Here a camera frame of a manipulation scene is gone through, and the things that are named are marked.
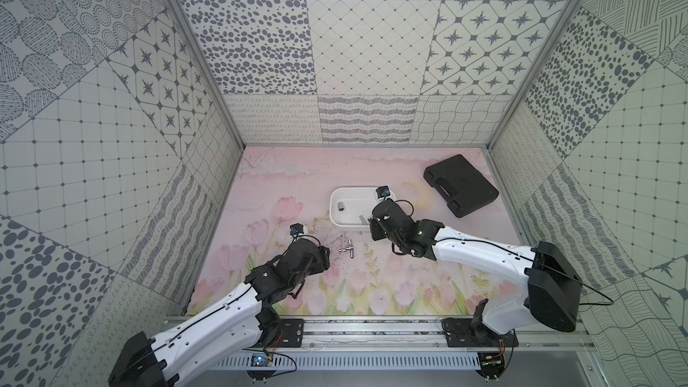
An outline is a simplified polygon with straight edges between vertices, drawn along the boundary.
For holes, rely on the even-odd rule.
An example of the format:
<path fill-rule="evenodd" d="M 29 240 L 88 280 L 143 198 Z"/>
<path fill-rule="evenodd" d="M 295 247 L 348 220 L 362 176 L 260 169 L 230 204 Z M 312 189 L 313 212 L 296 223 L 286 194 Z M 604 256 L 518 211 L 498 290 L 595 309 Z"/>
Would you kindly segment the medium chrome socket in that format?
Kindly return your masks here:
<path fill-rule="evenodd" d="M 347 251 L 349 252 L 349 257 L 350 257 L 351 259 L 353 259 L 354 256 L 355 256 L 355 248 L 353 247 L 353 243 L 352 243 L 352 240 L 351 240 L 351 239 L 349 240 L 349 243 L 348 243 L 348 246 L 347 246 Z"/>

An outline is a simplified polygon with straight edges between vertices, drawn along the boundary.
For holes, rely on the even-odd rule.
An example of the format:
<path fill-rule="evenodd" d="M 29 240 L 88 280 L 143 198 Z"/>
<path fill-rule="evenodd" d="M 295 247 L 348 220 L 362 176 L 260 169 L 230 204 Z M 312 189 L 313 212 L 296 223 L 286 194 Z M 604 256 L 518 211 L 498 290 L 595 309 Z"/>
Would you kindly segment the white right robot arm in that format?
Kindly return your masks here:
<path fill-rule="evenodd" d="M 466 265 L 516 286 L 506 297 L 477 305 L 473 331 L 503 336 L 536 323 L 561 333 L 576 329 L 582 279 L 556 245 L 541 241 L 533 248 L 477 238 L 438 221 L 413 220 L 390 199 L 372 210 L 370 230 L 374 241 L 388 239 L 395 254 Z"/>

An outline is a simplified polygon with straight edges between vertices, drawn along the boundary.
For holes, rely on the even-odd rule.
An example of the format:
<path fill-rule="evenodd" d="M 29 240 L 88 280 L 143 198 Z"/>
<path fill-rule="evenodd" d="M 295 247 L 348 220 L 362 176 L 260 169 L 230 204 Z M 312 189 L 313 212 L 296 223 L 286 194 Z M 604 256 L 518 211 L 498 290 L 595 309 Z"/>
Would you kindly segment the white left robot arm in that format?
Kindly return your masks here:
<path fill-rule="evenodd" d="M 142 331 L 123 347 L 109 386 L 186 386 L 211 366 L 242 349 L 272 346 L 281 319 L 273 305 L 297 297 L 311 275 L 330 268 L 328 247 L 298 236 L 288 249 L 254 267 L 229 295 L 169 330 Z"/>

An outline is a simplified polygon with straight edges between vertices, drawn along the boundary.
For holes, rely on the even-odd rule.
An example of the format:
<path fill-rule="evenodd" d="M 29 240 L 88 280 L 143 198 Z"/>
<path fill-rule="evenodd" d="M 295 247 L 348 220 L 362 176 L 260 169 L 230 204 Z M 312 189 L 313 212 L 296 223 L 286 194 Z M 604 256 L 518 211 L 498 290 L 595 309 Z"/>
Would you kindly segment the white plastic storage box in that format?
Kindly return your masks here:
<path fill-rule="evenodd" d="M 383 199 L 376 198 L 375 186 L 345 186 L 333 191 L 330 198 L 330 222 L 344 232 L 358 232 L 369 230 L 369 224 L 362 224 L 359 216 L 370 218 L 372 210 Z M 391 191 L 390 199 L 396 194 Z M 343 202 L 345 209 L 339 211 L 337 203 Z"/>

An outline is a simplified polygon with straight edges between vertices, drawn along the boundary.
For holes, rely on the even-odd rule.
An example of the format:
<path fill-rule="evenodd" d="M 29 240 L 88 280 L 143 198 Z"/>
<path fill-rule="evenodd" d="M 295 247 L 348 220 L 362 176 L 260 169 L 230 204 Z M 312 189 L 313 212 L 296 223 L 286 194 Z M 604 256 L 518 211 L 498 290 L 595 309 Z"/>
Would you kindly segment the black plastic tool case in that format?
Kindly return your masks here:
<path fill-rule="evenodd" d="M 427 167 L 423 177 L 457 218 L 492 204 L 499 196 L 497 188 L 461 154 Z"/>

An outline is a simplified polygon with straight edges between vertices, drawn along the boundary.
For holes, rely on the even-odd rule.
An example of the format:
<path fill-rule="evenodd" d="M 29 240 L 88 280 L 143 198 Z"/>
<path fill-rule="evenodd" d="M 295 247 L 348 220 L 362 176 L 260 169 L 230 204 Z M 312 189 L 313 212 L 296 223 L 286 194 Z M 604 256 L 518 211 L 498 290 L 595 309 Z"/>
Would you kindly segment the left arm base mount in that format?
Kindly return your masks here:
<path fill-rule="evenodd" d="M 302 346 L 305 320 L 302 318 L 281 318 L 272 307 L 265 307 L 256 317 L 261 336 L 254 344 L 259 349 L 300 348 Z"/>

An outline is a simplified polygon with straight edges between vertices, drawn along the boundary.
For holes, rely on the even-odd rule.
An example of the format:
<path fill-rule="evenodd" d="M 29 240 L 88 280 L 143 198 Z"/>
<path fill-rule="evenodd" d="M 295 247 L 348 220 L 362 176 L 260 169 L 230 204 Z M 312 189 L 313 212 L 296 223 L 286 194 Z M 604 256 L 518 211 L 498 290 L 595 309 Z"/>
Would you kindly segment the aluminium mounting rail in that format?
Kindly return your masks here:
<path fill-rule="evenodd" d="M 498 351 L 480 345 L 463 328 L 457 339 L 442 328 L 441 316 L 305 316 L 301 326 L 287 328 L 279 343 L 288 351 L 430 351 L 457 349 Z M 559 333 L 542 324 L 516 330 L 516 351 L 588 351 L 592 338 L 582 324 L 573 333 Z"/>

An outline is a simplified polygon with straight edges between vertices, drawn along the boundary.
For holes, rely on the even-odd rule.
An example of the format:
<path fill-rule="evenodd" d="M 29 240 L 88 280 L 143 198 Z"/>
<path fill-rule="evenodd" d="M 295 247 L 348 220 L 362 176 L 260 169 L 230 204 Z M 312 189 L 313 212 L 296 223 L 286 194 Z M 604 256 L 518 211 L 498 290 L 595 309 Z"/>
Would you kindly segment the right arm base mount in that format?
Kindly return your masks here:
<path fill-rule="evenodd" d="M 481 300 L 470 320 L 468 318 L 448 317 L 441 321 L 441 327 L 449 348 L 499 348 L 519 345 L 519 340 L 514 331 L 499 334 L 485 326 L 483 313 L 487 303 L 487 298 Z"/>

